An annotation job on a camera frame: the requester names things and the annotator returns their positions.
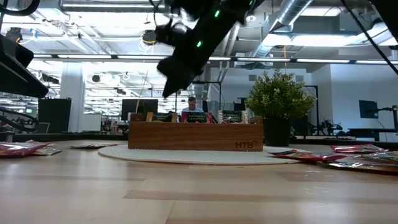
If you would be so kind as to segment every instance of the pillar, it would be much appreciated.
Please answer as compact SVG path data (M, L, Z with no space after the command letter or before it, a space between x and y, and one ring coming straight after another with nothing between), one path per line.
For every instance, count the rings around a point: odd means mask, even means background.
M393 60L398 60L398 50L391 50Z
M83 113L85 109L85 76L82 63L64 62L61 77L60 98L71 98L69 132L83 130Z

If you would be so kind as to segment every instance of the person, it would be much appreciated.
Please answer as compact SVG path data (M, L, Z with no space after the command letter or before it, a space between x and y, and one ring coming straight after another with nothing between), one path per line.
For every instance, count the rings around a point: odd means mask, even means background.
M189 107L184 108L182 112L196 112L196 113L204 113L202 108L197 107L197 99L191 96L188 99Z

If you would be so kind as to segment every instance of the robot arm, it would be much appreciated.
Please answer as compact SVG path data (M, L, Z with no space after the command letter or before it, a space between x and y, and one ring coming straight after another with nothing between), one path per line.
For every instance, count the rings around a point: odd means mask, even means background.
M157 26L156 41L175 47L172 56L161 60L157 69L167 77L163 97L187 89L236 22L244 23L255 0L168 0L172 12L184 9L198 22L186 32L174 29L172 19Z

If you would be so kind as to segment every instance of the wooden box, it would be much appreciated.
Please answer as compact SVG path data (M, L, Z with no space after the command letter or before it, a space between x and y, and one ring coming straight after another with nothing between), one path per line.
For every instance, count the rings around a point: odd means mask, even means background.
M131 122L130 149L262 151L262 124Z

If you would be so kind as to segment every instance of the green plant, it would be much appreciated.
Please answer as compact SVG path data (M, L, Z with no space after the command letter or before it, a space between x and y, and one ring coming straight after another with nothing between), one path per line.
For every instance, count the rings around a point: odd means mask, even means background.
M257 116L271 119L302 118L312 108L315 98L303 91L302 83L293 81L294 73L276 70L273 77L264 72L258 77L247 98L248 107Z

